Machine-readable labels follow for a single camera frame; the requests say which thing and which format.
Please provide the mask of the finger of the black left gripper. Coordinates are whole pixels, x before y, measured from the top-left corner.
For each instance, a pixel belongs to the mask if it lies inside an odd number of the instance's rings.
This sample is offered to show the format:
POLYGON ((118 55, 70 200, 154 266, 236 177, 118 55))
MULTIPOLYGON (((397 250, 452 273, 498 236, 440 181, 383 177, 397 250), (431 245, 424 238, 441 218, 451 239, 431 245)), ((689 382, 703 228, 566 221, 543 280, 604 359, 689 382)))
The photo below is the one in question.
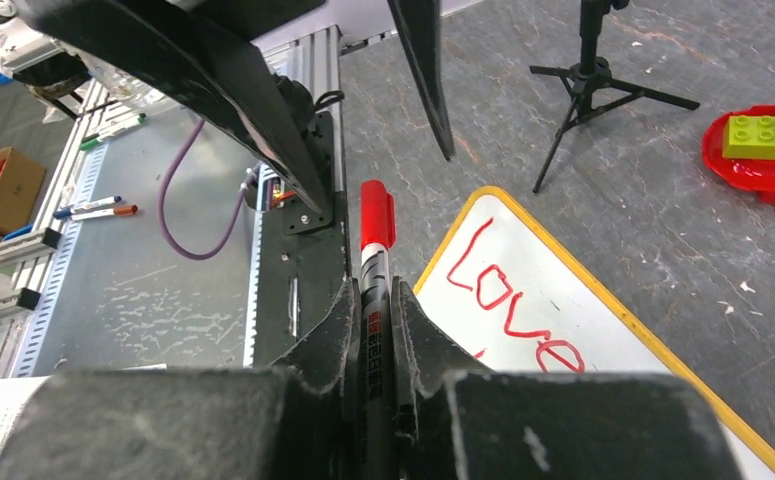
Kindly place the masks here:
POLYGON ((455 153, 441 75, 441 1, 388 0, 405 57, 435 140, 447 161, 455 153))
POLYGON ((316 211, 327 189, 254 39, 318 1, 22 1, 32 29, 89 53, 257 150, 316 211))

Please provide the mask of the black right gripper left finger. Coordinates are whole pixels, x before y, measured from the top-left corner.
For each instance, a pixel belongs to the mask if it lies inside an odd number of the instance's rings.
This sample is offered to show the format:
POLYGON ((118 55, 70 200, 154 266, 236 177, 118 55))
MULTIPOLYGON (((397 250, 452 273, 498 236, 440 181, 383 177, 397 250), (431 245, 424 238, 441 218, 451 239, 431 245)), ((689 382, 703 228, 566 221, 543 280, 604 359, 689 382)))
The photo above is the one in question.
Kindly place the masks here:
POLYGON ((70 371, 28 400, 0 479, 355 479, 355 280, 272 364, 70 371))

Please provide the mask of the yellow framed whiteboard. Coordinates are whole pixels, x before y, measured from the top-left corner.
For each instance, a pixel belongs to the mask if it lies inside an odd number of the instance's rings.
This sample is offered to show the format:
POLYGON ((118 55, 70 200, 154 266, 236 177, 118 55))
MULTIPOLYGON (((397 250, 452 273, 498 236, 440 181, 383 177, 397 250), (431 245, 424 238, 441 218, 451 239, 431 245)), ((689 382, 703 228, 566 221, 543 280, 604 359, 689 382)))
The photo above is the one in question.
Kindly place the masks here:
POLYGON ((747 479, 775 449, 504 189, 477 189, 415 286, 426 315, 496 370, 647 372, 692 384, 747 479))

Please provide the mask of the red marker cap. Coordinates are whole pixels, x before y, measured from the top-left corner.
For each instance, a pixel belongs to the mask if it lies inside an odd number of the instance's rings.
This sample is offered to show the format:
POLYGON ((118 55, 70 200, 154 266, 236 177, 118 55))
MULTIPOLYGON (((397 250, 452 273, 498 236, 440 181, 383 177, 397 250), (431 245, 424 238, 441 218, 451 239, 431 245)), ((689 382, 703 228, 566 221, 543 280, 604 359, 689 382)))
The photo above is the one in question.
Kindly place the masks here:
POLYGON ((361 184, 361 242, 364 249, 370 244, 380 244, 387 250, 396 241, 395 209, 393 196, 379 180, 367 180, 361 184))

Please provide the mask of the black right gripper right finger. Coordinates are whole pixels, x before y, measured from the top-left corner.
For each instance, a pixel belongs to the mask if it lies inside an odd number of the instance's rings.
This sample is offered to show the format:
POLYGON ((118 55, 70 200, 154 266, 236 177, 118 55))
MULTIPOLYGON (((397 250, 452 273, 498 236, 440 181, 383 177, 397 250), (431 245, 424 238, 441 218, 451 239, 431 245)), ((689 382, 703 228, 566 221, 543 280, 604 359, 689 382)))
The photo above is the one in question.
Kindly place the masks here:
POLYGON ((687 381, 496 372, 394 278, 399 462, 409 479, 721 479, 725 437, 687 381))

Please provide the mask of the red capped whiteboard marker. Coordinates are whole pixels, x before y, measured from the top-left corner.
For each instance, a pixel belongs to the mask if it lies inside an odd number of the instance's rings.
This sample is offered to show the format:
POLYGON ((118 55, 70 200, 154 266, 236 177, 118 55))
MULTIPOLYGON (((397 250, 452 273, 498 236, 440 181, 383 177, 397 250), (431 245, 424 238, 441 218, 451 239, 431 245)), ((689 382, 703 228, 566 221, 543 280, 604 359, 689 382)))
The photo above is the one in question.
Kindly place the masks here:
POLYGON ((380 244, 361 249, 359 453, 363 479, 398 477, 389 250, 380 244))

